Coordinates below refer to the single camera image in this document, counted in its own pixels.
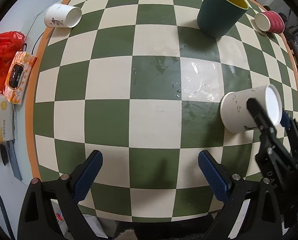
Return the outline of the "white calligraphy paper cup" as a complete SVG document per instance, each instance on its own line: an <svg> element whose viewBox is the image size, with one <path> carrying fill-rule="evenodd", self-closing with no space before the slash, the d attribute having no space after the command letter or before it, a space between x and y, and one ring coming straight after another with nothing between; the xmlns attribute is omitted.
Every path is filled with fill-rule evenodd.
<svg viewBox="0 0 298 240"><path fill-rule="evenodd" d="M282 119L282 100L274 85L229 92L221 100L220 116L227 130L241 133L256 129L254 117L264 113L272 126Z"/></svg>

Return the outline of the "red ribbed paper cup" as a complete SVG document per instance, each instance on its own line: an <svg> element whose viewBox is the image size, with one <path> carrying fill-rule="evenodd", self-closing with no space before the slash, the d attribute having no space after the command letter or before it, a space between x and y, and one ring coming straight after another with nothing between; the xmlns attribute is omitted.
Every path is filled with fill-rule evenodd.
<svg viewBox="0 0 298 240"><path fill-rule="evenodd" d="M285 25L275 11L264 11L254 16L256 26L263 32L281 34Z"/></svg>

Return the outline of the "dark green yellow-lined cup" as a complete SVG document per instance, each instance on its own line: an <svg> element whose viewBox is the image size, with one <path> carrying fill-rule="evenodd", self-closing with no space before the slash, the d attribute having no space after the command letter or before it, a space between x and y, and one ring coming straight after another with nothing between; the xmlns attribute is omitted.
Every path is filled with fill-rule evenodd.
<svg viewBox="0 0 298 240"><path fill-rule="evenodd" d="M230 31L248 8L246 0L203 0L197 24L205 35L220 38Z"/></svg>

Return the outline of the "white paper cup lying left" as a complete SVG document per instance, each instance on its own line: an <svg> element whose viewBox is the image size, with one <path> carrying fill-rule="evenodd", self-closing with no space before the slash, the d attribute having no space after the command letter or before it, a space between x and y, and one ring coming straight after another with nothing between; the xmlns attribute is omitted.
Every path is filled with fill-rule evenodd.
<svg viewBox="0 0 298 240"><path fill-rule="evenodd" d="M73 28L82 18L82 10L78 7L62 3L51 5L44 15L44 24L49 28Z"/></svg>

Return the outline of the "grey side table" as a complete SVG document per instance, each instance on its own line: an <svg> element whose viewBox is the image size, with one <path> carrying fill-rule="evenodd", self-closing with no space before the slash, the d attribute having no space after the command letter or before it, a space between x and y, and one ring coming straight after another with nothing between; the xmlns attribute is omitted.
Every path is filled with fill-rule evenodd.
<svg viewBox="0 0 298 240"><path fill-rule="evenodd" d="M26 13L21 18L16 18L18 11L12 8L0 22L0 33L21 31L26 36L26 51L36 54L42 38L41 35L46 29L43 20L46 10L47 7L44 7L37 12ZM26 101L27 97L24 96L22 104L14 107L14 148L22 181L14 177L10 164L3 165L0 153L0 195L15 236L17 235L18 220L28 183L33 178L25 135Z"/></svg>

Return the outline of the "blue phone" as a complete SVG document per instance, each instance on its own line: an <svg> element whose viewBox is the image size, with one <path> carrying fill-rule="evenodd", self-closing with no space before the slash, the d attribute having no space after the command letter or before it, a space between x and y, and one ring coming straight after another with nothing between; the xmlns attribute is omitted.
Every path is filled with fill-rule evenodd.
<svg viewBox="0 0 298 240"><path fill-rule="evenodd" d="M9 161L10 161L13 174L18 180L22 181L22 176L18 166L15 149L14 149L14 140L9 140L6 142L6 149L8 152Z"/></svg>

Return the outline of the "black round lid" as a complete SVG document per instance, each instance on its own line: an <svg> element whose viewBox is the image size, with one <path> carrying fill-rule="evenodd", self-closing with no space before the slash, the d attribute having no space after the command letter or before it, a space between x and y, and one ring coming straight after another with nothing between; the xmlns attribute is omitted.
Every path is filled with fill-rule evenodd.
<svg viewBox="0 0 298 240"><path fill-rule="evenodd" d="M1 153L2 163L4 166L6 166L9 162L9 159L8 159L7 149L3 144L0 144L0 153Z"/></svg>

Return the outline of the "orange wet wipes pack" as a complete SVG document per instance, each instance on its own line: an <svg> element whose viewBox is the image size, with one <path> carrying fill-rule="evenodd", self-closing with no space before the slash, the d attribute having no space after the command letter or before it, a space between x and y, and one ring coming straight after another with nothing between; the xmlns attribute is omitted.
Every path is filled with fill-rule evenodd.
<svg viewBox="0 0 298 240"><path fill-rule="evenodd" d="M3 94L13 104L22 103L24 91L29 79L30 72L37 57L26 51L18 51L11 63L6 76Z"/></svg>

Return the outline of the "green checkered table mat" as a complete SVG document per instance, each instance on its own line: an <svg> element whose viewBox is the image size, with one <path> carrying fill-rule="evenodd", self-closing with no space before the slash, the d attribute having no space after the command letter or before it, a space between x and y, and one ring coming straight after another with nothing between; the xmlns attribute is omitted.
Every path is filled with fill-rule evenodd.
<svg viewBox="0 0 298 240"><path fill-rule="evenodd" d="M72 29L47 28L25 107L34 177L71 173L93 150L103 166L79 206L129 222L190 219L221 208L198 167L208 150L244 179L261 173L259 132L232 134L220 117L231 91L273 84L298 118L298 79L282 35L248 11L216 40L197 26L203 0L64 0Z"/></svg>

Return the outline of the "red plastic bag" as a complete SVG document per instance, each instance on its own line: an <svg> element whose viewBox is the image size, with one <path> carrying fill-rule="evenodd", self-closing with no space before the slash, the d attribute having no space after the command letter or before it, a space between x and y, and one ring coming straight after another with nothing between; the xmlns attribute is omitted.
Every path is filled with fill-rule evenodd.
<svg viewBox="0 0 298 240"><path fill-rule="evenodd" d="M24 45L25 35L19 31L9 31L0 34L0 93L8 74L15 54L21 51Z"/></svg>

